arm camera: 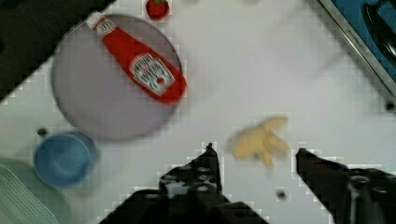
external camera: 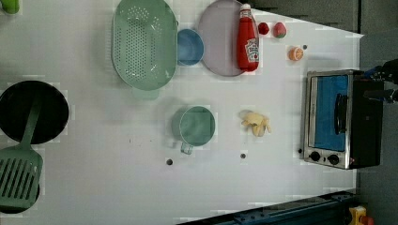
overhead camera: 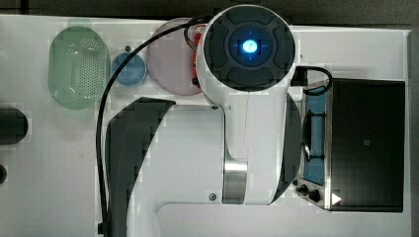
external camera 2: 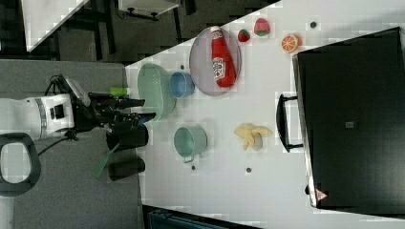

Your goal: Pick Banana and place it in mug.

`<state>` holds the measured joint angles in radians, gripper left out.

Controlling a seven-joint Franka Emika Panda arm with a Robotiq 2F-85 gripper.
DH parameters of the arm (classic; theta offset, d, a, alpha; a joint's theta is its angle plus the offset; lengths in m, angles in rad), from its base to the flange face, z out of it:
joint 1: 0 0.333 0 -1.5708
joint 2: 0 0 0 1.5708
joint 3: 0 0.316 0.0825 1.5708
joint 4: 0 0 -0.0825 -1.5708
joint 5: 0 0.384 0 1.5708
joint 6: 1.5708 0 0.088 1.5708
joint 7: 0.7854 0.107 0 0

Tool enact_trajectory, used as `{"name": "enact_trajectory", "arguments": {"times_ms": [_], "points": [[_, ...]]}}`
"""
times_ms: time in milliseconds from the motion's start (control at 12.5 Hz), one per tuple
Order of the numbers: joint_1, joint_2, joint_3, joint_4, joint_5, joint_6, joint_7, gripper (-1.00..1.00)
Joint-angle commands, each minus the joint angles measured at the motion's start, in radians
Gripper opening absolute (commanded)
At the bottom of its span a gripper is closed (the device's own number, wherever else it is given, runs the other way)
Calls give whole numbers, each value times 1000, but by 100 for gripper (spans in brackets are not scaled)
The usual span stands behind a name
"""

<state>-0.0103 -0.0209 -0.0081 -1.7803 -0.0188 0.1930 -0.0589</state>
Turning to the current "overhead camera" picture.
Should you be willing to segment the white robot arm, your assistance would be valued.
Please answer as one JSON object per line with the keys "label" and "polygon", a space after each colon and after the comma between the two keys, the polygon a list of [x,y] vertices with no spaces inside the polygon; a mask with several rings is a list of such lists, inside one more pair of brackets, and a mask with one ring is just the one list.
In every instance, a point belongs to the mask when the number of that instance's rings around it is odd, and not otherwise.
{"label": "white robot arm", "polygon": [[164,116],[129,198],[127,237],[160,237],[166,204],[273,200],[295,67],[293,32],[274,11],[237,5],[209,21],[196,59],[208,105]]}

